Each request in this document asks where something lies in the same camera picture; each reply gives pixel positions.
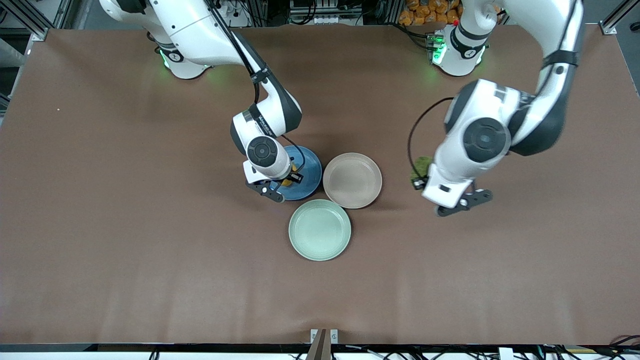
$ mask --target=table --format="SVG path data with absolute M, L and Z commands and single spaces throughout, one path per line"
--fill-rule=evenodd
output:
M 253 97 L 242 67 L 192 81 L 142 31 L 52 30 L 0 131 L 0 341 L 604 344 L 640 332 L 640 101 L 614 37 L 588 27 L 566 128 L 551 150 L 479 179 L 494 200 L 447 218 L 409 183 L 406 137 L 430 104 L 486 78 L 534 92 L 541 51 L 498 27 L 452 78 L 393 28 L 241 31 L 300 102 L 292 140 L 326 165 L 383 172 L 347 210 L 338 258 L 297 255 L 300 202 L 244 186 L 228 129 Z M 446 106 L 420 126 L 433 154 Z M 322 192 L 313 199 L 325 199 Z

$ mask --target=green object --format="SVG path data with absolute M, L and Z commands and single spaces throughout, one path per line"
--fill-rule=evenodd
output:
M 431 156 L 421 156 L 418 160 L 415 161 L 415 169 L 418 170 L 419 174 L 416 174 L 413 169 L 411 170 L 411 181 L 416 180 L 418 177 L 425 177 L 429 171 L 429 165 L 433 162 L 433 158 Z
M 164 67 L 169 69 L 169 63 L 166 61 L 166 57 L 164 56 L 164 53 L 162 52 L 162 50 L 160 50 L 160 55 L 162 56 L 162 60 L 164 60 Z
M 438 50 L 433 53 L 433 62 L 439 64 L 442 62 L 444 54 L 447 52 L 447 44 L 442 44 Z
M 482 54 L 484 54 L 484 50 L 486 49 L 486 46 L 482 47 L 482 50 L 480 50 L 480 55 L 478 55 L 478 60 L 476 61 L 476 65 L 478 65 L 480 63 L 480 61 L 482 61 Z
M 326 261 L 340 255 L 351 238 L 349 216 L 329 200 L 311 200 L 293 213 L 289 239 L 296 251 L 309 260 Z

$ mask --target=plate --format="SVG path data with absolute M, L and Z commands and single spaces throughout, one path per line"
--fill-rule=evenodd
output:
M 313 151 L 307 149 L 304 146 L 298 146 L 302 153 L 305 155 L 305 166 L 298 173 L 303 176 L 300 184 L 293 183 L 289 186 L 281 186 L 278 188 L 278 192 L 284 196 L 287 201 L 302 200 L 305 197 L 312 195 L 316 192 L 316 189 L 320 185 L 322 180 L 322 164 L 320 159 L 314 154 Z M 295 146 L 285 146 L 284 149 L 290 158 L 293 158 L 293 163 L 297 166 L 302 165 L 302 154 L 296 149 Z
M 340 255 L 351 238 L 347 213 L 329 200 L 311 200 L 293 213 L 289 239 L 298 254 L 314 261 L 326 261 Z
M 348 152 L 336 156 L 324 170 L 324 191 L 329 199 L 347 209 L 364 208 L 382 189 L 382 173 L 375 161 Z

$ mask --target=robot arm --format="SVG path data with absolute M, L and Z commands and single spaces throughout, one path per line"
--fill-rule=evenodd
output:
M 433 62 L 455 76 L 471 72 L 496 23 L 493 4 L 505 8 L 540 43 L 544 61 L 538 88 L 530 95 L 481 79 L 454 98 L 445 117 L 447 137 L 436 150 L 422 192 L 441 214 L 475 205 L 477 196 L 465 190 L 476 177 L 509 151 L 529 156 L 549 149 L 564 124 L 582 43 L 581 0 L 466 0 L 458 26 L 441 30 L 444 44 Z
M 231 137 L 248 158 L 243 164 L 247 184 L 286 178 L 300 180 L 292 174 L 289 156 L 275 140 L 298 127 L 302 118 L 299 104 L 251 44 L 227 28 L 212 4 L 208 6 L 204 0 L 100 0 L 100 3 L 114 19 L 146 28 L 158 44 L 165 65 L 179 78 L 195 78 L 216 65 L 249 67 L 254 86 L 261 86 L 268 96 L 260 102 L 256 99 L 246 111 L 234 116 L 231 123 Z M 263 188 L 253 187 L 275 201 L 284 201 L 276 191 Z

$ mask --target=light green plate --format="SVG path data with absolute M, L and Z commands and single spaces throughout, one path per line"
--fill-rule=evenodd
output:
M 325 261 L 340 255 L 351 238 L 351 222 L 338 204 L 311 200 L 302 204 L 289 222 L 289 239 L 309 260 Z

